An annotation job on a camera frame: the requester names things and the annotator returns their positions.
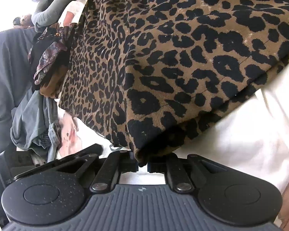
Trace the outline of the grey trousers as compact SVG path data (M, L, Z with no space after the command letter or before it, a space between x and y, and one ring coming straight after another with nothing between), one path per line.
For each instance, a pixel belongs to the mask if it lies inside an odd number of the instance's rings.
M0 32L0 152L33 150L47 162L60 146L57 103L32 88L27 55L34 29Z

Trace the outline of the brown garment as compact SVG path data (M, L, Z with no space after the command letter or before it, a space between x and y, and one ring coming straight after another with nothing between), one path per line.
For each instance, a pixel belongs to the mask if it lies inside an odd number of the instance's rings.
M40 94L46 98L59 98L67 71L68 68L64 65L57 68L51 75L49 82L40 87Z

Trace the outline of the floral patterned garment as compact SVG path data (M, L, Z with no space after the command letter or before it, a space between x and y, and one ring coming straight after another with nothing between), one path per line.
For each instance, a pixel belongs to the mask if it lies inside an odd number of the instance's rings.
M57 66L68 64L76 26L76 23L71 23L61 27L55 23L35 35L28 54L34 90L39 90L50 80Z

